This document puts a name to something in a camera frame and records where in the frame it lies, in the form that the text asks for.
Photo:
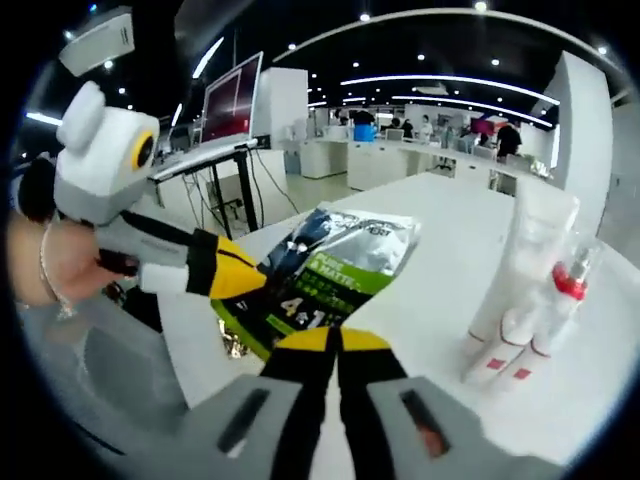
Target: clear plastic bottle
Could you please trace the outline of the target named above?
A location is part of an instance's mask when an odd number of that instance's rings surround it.
[[[587,276],[593,270],[599,246],[591,245],[578,250],[570,269],[559,262],[552,272],[553,287],[548,289],[549,305],[546,318],[522,353],[509,363],[495,378],[492,389],[510,390],[542,369],[552,355],[566,343],[576,329],[574,316],[587,293]]]
[[[536,326],[545,318],[546,304],[538,289],[504,314],[493,339],[462,375],[462,381],[481,384],[492,380],[531,342]]]

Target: bracelet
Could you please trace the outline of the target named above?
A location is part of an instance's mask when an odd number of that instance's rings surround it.
[[[49,238],[49,232],[51,231],[52,223],[53,222],[49,222],[47,224],[44,235],[42,236],[42,243],[40,243],[40,280],[42,280],[42,284],[44,285],[49,298],[51,298],[55,302],[60,302],[61,310],[59,316],[62,318],[68,318],[75,313],[73,310],[73,305],[53,286],[51,278],[49,277],[49,274],[47,272],[47,265],[45,261],[44,249],[47,244],[47,239]]]

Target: white robot head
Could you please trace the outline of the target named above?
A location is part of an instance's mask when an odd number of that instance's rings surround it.
[[[104,225],[129,208],[144,192],[159,132],[156,118],[106,107],[100,88],[87,82],[56,134],[65,146],[56,165],[58,209]]]

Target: red label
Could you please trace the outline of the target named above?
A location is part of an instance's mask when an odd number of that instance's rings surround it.
[[[531,370],[527,370],[526,368],[521,368],[516,372],[516,374],[513,377],[517,378],[518,380],[524,380],[529,376],[530,373],[531,373]]]
[[[504,360],[498,360],[497,358],[492,358],[491,361],[487,363],[487,368],[491,368],[492,370],[498,370],[504,364],[505,364]]]

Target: white pillar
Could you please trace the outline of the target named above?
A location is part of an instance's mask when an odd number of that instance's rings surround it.
[[[563,52],[547,92],[560,101],[554,184],[580,200],[576,228],[596,234],[609,191],[613,123],[604,73]]]

